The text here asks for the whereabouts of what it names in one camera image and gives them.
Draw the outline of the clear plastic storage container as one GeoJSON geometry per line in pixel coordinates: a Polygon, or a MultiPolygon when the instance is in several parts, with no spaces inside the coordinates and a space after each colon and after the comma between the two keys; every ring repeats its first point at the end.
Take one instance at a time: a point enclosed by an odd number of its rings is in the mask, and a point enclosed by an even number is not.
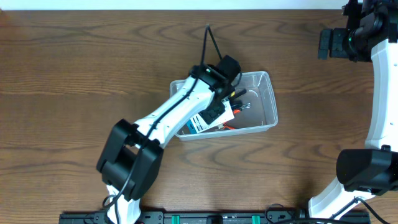
{"type": "Polygon", "coordinates": [[[264,132],[274,127],[278,123],[278,114],[268,73],[265,71],[243,73],[237,90],[243,89],[246,90],[246,93],[240,96],[238,100],[251,105],[226,123],[232,127],[232,130],[214,127],[202,133],[192,134],[189,128],[184,126],[177,132],[176,137],[182,141],[219,138],[264,132]]]}

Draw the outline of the blue white screwdriver box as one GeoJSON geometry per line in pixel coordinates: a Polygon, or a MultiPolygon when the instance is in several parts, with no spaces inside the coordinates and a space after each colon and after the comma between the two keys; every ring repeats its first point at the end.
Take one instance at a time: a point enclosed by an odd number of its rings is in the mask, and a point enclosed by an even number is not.
{"type": "Polygon", "coordinates": [[[186,123],[191,134],[202,133],[234,119],[233,109],[229,100],[222,100],[211,110],[205,110],[191,117],[186,123]]]}

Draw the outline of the silver combination wrench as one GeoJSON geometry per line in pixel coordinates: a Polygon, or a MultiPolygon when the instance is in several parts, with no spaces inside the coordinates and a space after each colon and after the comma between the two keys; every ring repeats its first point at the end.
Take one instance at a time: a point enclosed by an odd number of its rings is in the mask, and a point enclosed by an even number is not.
{"type": "Polygon", "coordinates": [[[248,109],[248,108],[250,108],[251,107],[251,104],[250,103],[246,103],[246,104],[244,104],[244,105],[242,105],[240,108],[239,108],[239,110],[245,110],[245,109],[248,109]]]}

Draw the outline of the black mounting rail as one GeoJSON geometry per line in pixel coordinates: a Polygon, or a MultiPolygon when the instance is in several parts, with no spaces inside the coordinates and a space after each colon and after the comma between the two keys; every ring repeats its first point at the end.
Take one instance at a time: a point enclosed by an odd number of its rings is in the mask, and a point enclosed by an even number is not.
{"type": "MultiPolygon", "coordinates": [[[[142,212],[138,224],[256,224],[277,223],[293,218],[303,218],[293,210],[269,210],[268,212],[251,213],[164,213],[142,212]]],[[[101,224],[111,223],[105,211],[64,212],[60,214],[59,224],[101,224]]]]}

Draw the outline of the small black handled hammer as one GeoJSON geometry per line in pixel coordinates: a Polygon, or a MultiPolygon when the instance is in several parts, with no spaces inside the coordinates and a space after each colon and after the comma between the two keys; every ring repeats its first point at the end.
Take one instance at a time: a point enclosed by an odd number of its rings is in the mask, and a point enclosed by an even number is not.
{"type": "Polygon", "coordinates": [[[240,96],[246,94],[246,92],[247,92],[247,89],[243,89],[243,90],[241,90],[241,91],[235,93],[233,96],[231,96],[231,97],[229,98],[229,100],[230,100],[230,101],[233,101],[233,100],[239,98],[240,96]]]}

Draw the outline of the red handled pliers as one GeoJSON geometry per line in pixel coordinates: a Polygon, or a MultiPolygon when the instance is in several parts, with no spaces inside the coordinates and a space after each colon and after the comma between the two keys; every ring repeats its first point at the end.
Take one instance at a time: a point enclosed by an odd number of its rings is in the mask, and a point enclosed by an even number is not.
{"type": "Polygon", "coordinates": [[[235,110],[233,110],[234,118],[232,118],[231,120],[228,120],[228,121],[224,122],[224,123],[220,126],[220,128],[221,128],[222,130],[234,130],[235,128],[232,127],[232,126],[230,126],[229,123],[230,123],[232,120],[234,120],[234,119],[236,118],[236,115],[237,115],[237,114],[240,114],[240,112],[242,112],[241,109],[235,109],[235,110]]]}

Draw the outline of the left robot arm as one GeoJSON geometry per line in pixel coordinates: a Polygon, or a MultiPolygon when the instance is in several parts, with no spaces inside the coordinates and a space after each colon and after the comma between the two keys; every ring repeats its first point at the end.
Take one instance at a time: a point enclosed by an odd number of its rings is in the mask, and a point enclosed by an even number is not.
{"type": "Polygon", "coordinates": [[[157,178],[173,135],[194,116],[197,126],[232,116],[228,97],[240,76],[239,63],[229,55],[217,65],[195,65],[183,87],[151,114],[134,123],[121,119],[113,126],[96,165],[109,190],[106,222],[134,223],[139,218],[139,201],[157,178]]]}

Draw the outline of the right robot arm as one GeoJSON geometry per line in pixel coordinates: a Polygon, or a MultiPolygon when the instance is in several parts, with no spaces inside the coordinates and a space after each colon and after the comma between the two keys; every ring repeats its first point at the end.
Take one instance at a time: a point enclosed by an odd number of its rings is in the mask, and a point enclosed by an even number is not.
{"type": "Polygon", "coordinates": [[[320,33],[318,58],[373,65],[371,124],[362,149],[344,149],[336,177],[308,202],[317,223],[340,221],[367,200],[397,190],[397,1],[350,0],[346,27],[320,33]]]}

